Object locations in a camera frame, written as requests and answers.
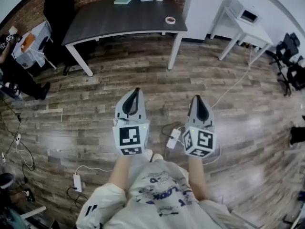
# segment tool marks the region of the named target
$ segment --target dark gray table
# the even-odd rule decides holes
[[[75,44],[117,35],[154,32],[177,33],[168,65],[168,69],[172,69],[182,38],[180,33],[187,31],[174,0],[132,0],[127,5],[114,4],[113,1],[101,0],[82,6],[63,39],[62,45],[67,47],[84,71],[93,76],[75,50]],[[174,17],[176,23],[167,24],[166,17]]]

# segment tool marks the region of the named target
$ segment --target microwave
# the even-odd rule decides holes
[[[238,0],[231,0],[228,9],[238,20],[250,25],[256,25],[260,21],[260,17],[255,11],[246,8]]]

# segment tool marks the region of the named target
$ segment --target table leg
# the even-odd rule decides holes
[[[173,42],[173,49],[172,49],[170,60],[168,62],[168,66],[167,66],[168,70],[171,70],[173,68],[173,64],[175,63],[177,52],[178,52],[179,47],[180,47],[181,39],[182,39],[182,34],[178,33],[176,35],[175,41]]]
[[[87,73],[89,76],[93,76],[92,71],[88,67],[88,65],[85,63],[84,59],[80,56],[80,54],[77,52],[75,47],[71,44],[66,45],[66,48],[69,50],[69,52],[72,54],[73,58],[77,61],[77,63],[83,68],[83,70]]]
[[[243,44],[243,42],[244,42],[246,36],[247,36],[247,34],[245,34],[245,33],[242,35],[242,37],[239,39],[238,45],[241,46],[241,45]]]
[[[253,56],[252,59],[250,59],[248,65],[251,66],[255,60],[257,60],[268,48],[270,47],[270,44],[266,44],[260,51],[256,53],[256,55]]]
[[[221,20],[221,18],[223,17],[224,13],[225,13],[225,11],[224,11],[224,8],[223,8],[223,11],[221,12],[221,14],[218,17],[218,19],[216,19],[215,24],[213,25],[213,27],[211,29],[210,39],[214,39],[214,36],[215,36],[215,33],[216,33],[217,24]]]
[[[228,52],[233,48],[235,43],[238,41],[238,39],[241,37],[243,33],[241,31],[238,31],[236,35],[232,38],[232,40],[229,42],[229,44],[226,46],[222,54],[219,56],[219,60],[223,60],[224,57],[228,54]]]

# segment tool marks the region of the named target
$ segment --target white t-shirt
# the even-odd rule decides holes
[[[114,184],[97,188],[81,209],[78,229],[248,229],[224,205],[199,202],[174,163],[147,163],[128,193]]]

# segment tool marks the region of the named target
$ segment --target orange object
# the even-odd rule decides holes
[[[21,45],[23,46],[23,48],[21,48],[21,51],[24,53],[33,43],[33,41],[35,41],[35,36],[32,33],[29,33],[28,36],[24,39],[23,44]]]

